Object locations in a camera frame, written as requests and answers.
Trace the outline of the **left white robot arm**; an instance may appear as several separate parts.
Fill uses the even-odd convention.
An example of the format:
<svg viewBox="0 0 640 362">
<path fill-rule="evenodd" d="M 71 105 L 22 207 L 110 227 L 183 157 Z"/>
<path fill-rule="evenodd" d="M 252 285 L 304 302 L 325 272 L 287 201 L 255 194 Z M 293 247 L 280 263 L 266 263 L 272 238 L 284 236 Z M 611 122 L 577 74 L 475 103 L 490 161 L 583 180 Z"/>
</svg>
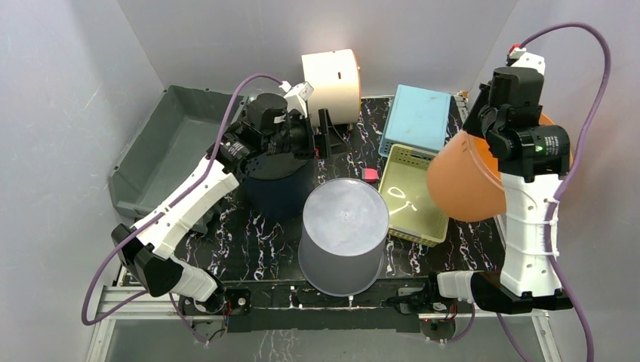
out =
<svg viewBox="0 0 640 362">
<path fill-rule="evenodd" d="M 294 105 L 292 97 L 259 95 L 244 105 L 237 121 L 221 122 L 217 139 L 194 171 L 154 211 L 132 226 L 113 229 L 122 265 L 150 296 L 176 293 L 216 314 L 225 305 L 226 286 L 211 272 L 177 259 L 177 245 L 268 157 L 329 158 L 342 151 L 338 139 L 328 109 L 319 109 L 313 118 L 305 102 Z"/>
</svg>

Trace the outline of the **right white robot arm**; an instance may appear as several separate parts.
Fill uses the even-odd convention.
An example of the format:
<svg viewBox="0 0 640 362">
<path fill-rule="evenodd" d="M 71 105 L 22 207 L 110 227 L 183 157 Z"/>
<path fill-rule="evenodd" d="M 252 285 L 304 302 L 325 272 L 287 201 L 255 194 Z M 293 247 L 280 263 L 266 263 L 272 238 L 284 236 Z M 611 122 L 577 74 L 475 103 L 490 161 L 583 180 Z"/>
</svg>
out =
<svg viewBox="0 0 640 362">
<path fill-rule="evenodd" d="M 425 301 L 435 312 L 455 299 L 501 314 L 573 308 L 553 267 L 556 192 L 568 178 L 571 144 L 564 128 L 540 123 L 543 82 L 536 69 L 496 68 L 464 122 L 497 160 L 506 197 L 505 259 L 499 271 L 431 275 Z"/>
</svg>

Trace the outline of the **dark blue bucket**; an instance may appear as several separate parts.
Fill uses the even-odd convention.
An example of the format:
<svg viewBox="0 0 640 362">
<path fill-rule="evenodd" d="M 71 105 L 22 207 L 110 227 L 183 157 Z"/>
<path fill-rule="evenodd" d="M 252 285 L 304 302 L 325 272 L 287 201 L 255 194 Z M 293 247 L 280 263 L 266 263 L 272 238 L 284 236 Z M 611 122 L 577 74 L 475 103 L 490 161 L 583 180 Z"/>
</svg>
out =
<svg viewBox="0 0 640 362">
<path fill-rule="evenodd" d="M 303 212 L 314 190 L 316 164 L 292 154 L 269 155 L 241 184 L 250 205 L 270 221 L 285 222 Z"/>
</svg>

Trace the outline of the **light grey plastic bucket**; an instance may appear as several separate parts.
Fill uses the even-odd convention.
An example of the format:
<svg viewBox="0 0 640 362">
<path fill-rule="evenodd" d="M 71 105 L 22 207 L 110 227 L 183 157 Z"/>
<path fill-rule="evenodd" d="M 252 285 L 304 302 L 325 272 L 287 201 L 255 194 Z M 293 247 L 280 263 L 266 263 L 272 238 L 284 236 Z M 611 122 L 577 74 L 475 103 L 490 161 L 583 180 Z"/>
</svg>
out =
<svg viewBox="0 0 640 362">
<path fill-rule="evenodd" d="M 346 297 L 376 281 L 383 267 L 389 211 L 374 187 L 350 178 L 321 184 L 306 199 L 302 226 L 298 260 L 314 288 Z"/>
</svg>

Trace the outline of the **light blue plastic basket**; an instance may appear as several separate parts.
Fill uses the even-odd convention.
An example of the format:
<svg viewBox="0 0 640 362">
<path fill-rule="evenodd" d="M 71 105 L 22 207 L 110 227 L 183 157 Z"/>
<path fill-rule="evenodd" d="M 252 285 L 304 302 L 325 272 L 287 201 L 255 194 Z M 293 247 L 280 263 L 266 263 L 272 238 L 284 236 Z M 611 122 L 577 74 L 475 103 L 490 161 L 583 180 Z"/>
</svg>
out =
<svg viewBox="0 0 640 362">
<path fill-rule="evenodd" d="M 379 155 L 387 157 L 395 144 L 437 153 L 445 144 L 450 94 L 400 84 L 392 99 Z"/>
</svg>

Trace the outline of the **grey plastic bin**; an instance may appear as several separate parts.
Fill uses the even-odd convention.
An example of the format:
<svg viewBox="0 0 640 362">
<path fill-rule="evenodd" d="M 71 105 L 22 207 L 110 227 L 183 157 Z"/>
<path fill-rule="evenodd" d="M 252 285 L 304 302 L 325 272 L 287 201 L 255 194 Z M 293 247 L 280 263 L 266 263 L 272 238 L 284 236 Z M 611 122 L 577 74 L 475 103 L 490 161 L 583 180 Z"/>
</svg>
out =
<svg viewBox="0 0 640 362">
<path fill-rule="evenodd" d="M 163 202 L 213 145 L 231 96 L 171 85 L 108 176 L 112 205 L 141 219 Z"/>
</svg>

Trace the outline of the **orange plastic bucket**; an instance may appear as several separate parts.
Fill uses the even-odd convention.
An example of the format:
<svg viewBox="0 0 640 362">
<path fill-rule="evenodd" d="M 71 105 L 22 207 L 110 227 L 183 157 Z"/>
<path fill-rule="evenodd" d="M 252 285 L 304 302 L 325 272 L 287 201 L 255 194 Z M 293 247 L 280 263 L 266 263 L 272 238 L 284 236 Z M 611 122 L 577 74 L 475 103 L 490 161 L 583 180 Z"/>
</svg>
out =
<svg viewBox="0 0 640 362">
<path fill-rule="evenodd" d="M 554 225 L 549 208 L 571 163 L 567 132 L 545 116 L 517 124 L 487 115 L 478 136 L 463 130 L 445 145 L 426 182 L 436 206 L 453 219 L 505 214 L 524 225 Z"/>
</svg>

